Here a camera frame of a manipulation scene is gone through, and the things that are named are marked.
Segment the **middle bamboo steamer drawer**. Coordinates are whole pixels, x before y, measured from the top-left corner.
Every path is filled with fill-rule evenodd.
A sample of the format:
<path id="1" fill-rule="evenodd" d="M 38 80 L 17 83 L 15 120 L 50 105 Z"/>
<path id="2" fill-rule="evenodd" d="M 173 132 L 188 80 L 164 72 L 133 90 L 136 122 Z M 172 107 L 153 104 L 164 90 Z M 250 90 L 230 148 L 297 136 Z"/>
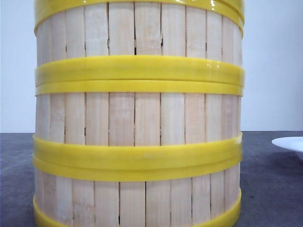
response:
<path id="1" fill-rule="evenodd" d="M 173 111 L 160 100 L 160 92 L 171 94 L 189 88 L 187 82 L 122 81 L 133 94 L 130 111 L 133 121 L 125 119 L 126 111 L 116 118 L 108 116 L 108 140 L 129 138 L 128 146 L 93 146 L 90 144 L 57 143 L 34 138 L 34 165 L 52 174 L 63 175 L 65 169 L 77 169 L 78 177 L 90 178 L 93 171 L 106 171 L 118 177 L 122 171 L 133 172 L 123 181 L 151 180 L 156 170 L 200 168 L 227 169 L 242 159 L 242 134 L 222 139 L 207 139 L 206 133 L 216 128 L 213 110 L 188 111 L 186 104 Z"/>

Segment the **bamboo steamer drawer yellow rims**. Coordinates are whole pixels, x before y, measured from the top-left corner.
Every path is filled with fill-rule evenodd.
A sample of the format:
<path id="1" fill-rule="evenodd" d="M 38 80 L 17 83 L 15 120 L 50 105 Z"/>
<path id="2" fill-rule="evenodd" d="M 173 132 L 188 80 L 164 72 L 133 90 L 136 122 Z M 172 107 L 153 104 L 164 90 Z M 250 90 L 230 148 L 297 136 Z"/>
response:
<path id="1" fill-rule="evenodd" d="M 241 0 L 37 0 L 37 94 L 124 91 L 122 81 L 187 82 L 241 93 L 226 62 L 243 34 Z"/>

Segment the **white plate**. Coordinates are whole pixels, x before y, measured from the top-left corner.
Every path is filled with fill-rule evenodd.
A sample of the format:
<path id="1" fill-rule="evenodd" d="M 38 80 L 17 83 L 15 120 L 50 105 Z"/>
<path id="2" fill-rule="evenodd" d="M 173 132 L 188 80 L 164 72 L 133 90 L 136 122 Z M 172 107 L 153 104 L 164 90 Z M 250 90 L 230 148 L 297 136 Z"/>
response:
<path id="1" fill-rule="evenodd" d="M 280 148 L 291 150 L 294 152 L 303 152 L 303 138 L 302 137 L 282 137 L 272 140 L 272 144 Z"/>

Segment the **bottom bamboo steamer drawer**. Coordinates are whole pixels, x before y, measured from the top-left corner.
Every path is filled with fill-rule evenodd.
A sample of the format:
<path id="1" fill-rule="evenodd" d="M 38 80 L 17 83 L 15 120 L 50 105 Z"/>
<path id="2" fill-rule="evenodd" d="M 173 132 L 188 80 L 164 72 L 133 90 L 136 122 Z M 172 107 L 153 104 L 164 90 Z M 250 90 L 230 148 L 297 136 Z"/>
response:
<path id="1" fill-rule="evenodd" d="M 69 166 L 33 155 L 39 227 L 231 227 L 240 216 L 238 154 L 229 167 L 185 179 L 100 182 L 61 177 Z"/>

